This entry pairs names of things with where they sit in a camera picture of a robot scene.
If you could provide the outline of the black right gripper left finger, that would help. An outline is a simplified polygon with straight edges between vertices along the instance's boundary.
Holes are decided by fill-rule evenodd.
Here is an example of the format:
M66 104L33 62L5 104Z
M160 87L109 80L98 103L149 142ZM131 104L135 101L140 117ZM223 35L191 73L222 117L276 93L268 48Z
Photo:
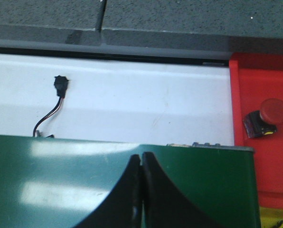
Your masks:
M140 157L134 154L111 192L76 228L140 228L142 191Z

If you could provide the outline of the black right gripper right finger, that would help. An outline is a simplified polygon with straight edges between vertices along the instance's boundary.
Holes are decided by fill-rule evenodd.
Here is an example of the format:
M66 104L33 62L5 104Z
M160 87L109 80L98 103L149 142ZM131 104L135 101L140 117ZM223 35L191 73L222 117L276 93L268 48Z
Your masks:
M221 228L175 186L152 152L142 155L148 228Z

